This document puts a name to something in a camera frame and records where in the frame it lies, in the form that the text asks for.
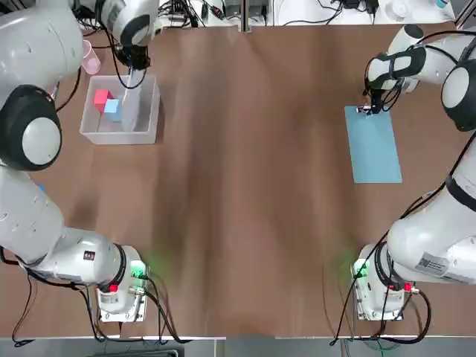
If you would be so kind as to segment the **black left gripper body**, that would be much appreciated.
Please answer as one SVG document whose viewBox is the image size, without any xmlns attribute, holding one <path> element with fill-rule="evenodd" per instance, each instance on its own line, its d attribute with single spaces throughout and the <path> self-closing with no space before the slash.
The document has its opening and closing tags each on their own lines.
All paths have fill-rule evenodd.
<svg viewBox="0 0 476 357">
<path fill-rule="evenodd" d="M 134 70 L 143 71 L 150 67 L 150 58 L 147 46 L 139 45 L 119 45 L 114 46 L 115 58 L 122 65 Z"/>
</svg>

